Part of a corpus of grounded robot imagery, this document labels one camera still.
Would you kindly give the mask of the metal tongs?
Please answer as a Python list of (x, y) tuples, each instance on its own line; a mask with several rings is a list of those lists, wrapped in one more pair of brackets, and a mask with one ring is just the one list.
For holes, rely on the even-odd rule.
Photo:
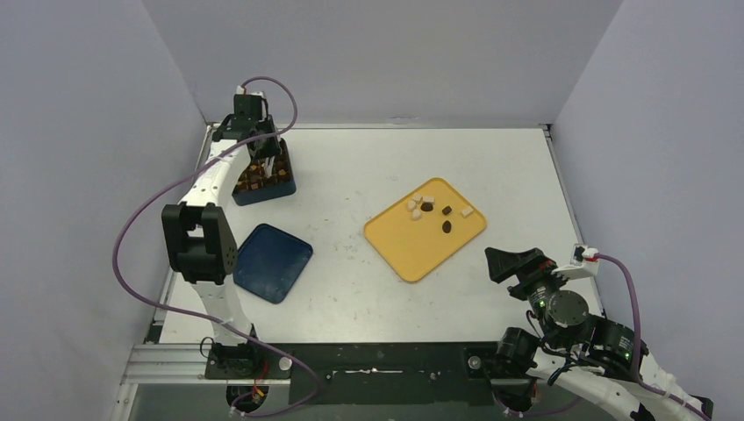
[(268, 158), (265, 158), (262, 161), (262, 168), (264, 171), (264, 177), (269, 178), (272, 177), (275, 173), (274, 166), (275, 166), (275, 158), (276, 156), (269, 156)]

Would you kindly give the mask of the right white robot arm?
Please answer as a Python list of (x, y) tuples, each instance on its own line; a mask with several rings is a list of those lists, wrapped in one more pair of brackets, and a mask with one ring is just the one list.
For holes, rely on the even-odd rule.
[[(516, 278), (509, 295), (528, 303), (526, 318), (536, 330), (510, 327), (504, 332), (494, 357), (479, 368), (488, 379), (500, 374), (542, 380), (616, 420), (712, 419), (712, 400), (684, 391), (649, 351), (640, 333), (633, 278), (621, 261), (583, 244), (574, 245), (564, 266), (539, 248), (508, 252), (488, 247), (484, 254), (492, 282)], [(602, 261), (614, 264), (624, 276), (630, 327), (591, 313), (587, 300), (565, 287), (595, 276)]]

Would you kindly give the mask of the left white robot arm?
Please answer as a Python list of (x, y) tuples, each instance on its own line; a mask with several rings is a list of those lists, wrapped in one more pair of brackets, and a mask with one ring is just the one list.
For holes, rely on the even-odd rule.
[(263, 147), (243, 139), (271, 133), (275, 125), (261, 92), (239, 90), (233, 112), (213, 134), (205, 163), (189, 191), (161, 213), (171, 268), (197, 293), (213, 329), (209, 364), (238, 377), (259, 374), (265, 366), (253, 323), (242, 310), (232, 274), (238, 246), (225, 215), (240, 175)]

